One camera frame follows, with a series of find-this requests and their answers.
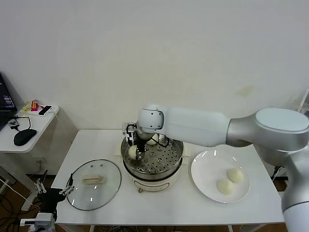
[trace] desk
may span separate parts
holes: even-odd
[[[33,181],[28,178],[20,169],[19,165],[16,164],[9,153],[27,153],[29,152],[39,140],[43,132],[46,130],[47,126],[55,117],[55,114],[58,113],[59,107],[53,105],[52,112],[50,112],[46,116],[34,116],[34,115],[26,115],[18,113],[19,116],[29,116],[31,121],[31,128],[37,131],[36,135],[33,136],[29,142],[27,142],[23,146],[16,146],[14,144],[14,136],[17,131],[12,130],[8,124],[6,124],[0,130],[0,166],[11,174],[15,179],[17,179],[20,183],[22,183],[25,187],[27,187],[31,191],[31,195],[28,197],[29,201],[33,201],[36,197],[36,191],[34,188]],[[27,118],[17,119],[20,126],[18,127],[20,130],[27,129],[29,127],[29,121]],[[30,204],[25,202],[22,207],[22,210],[27,211],[29,209]]]
[[[64,159],[53,188],[64,188],[70,173],[89,160],[107,159],[120,169],[122,182],[116,196],[105,206],[81,211],[67,200],[57,207],[57,224],[70,225],[235,225],[284,222],[281,198],[254,147],[217,146],[246,164],[251,178],[248,195],[238,203],[224,204],[204,196],[191,181],[191,165],[183,165],[176,183],[162,192],[138,193],[123,163],[116,157],[123,139],[120,130],[81,130]],[[212,148],[186,144],[193,159]]]

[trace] steamed bun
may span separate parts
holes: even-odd
[[[137,146],[133,145],[129,148],[129,156],[131,159],[136,160],[136,150],[137,150]]]
[[[152,138],[153,138],[154,140],[156,140],[157,142],[159,141],[159,135],[158,135],[158,134],[154,134]],[[147,144],[148,144],[148,145],[155,145],[156,142],[153,141],[153,140],[151,139],[151,140],[147,141]]]
[[[221,193],[231,195],[234,193],[235,184],[229,179],[221,179],[217,182],[217,188]]]
[[[244,176],[240,168],[232,168],[227,171],[227,177],[234,183],[240,183],[243,181]]]

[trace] laptop screen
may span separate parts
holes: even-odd
[[[3,108],[13,109],[15,106],[0,74],[0,109]]]

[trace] computer mouse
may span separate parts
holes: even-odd
[[[22,130],[14,136],[14,144],[16,146],[25,145],[36,133],[37,131],[34,129]]]

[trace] laptop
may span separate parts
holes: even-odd
[[[5,86],[2,75],[0,73],[0,130],[10,120],[10,117],[17,112],[17,108],[13,103],[11,95]]]

